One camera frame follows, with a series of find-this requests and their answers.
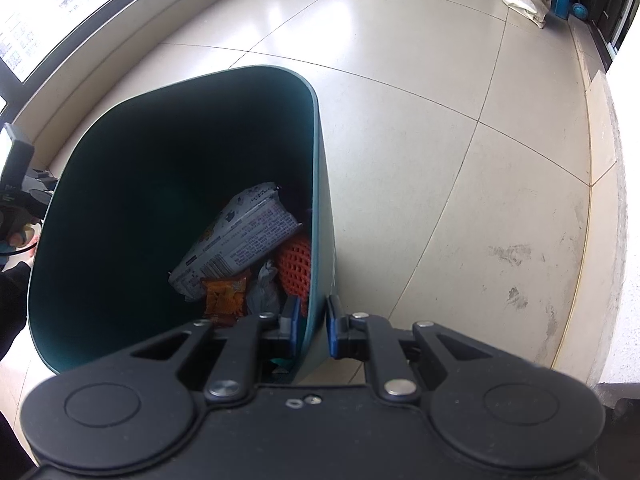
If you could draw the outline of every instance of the screw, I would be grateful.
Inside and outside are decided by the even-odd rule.
[[[385,383],[385,391],[389,395],[404,397],[411,395],[417,390],[417,386],[413,381],[407,379],[392,379]]]
[[[209,388],[209,393],[216,397],[231,397],[240,391],[240,384],[231,379],[223,379],[214,382]]]
[[[322,397],[317,395],[308,395],[305,397],[305,402],[307,404],[311,404],[312,406],[315,406],[316,404],[320,404],[322,402]]]
[[[300,399],[287,399],[284,405],[288,408],[291,408],[292,410],[299,410],[305,405],[305,403]]]

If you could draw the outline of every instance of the trash bin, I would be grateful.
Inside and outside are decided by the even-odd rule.
[[[267,181],[311,208],[300,361],[334,280],[318,100],[296,73],[251,66],[134,97],[84,134],[47,212],[29,289],[47,366],[69,370],[201,317],[168,273],[233,195]]]

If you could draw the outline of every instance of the black window frame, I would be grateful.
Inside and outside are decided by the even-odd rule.
[[[113,16],[135,0],[109,0],[92,12],[68,33],[54,49],[45,56],[24,82],[0,59],[0,96],[6,101],[0,110],[0,123],[11,123],[24,105],[38,91],[64,60],[82,45],[94,32]]]

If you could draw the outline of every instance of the person's arm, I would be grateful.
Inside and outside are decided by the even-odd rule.
[[[27,323],[27,286],[31,268],[24,262],[0,272],[0,360]]]

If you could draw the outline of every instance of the tile floor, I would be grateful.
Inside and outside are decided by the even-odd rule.
[[[316,89],[347,309],[431,319],[550,365],[584,247],[590,154],[568,25],[539,30],[500,0],[222,0],[167,38],[114,104],[248,64]],[[50,372],[23,332],[0,363],[14,422]],[[317,380],[362,380],[357,362]],[[20,435],[19,424],[15,429]]]

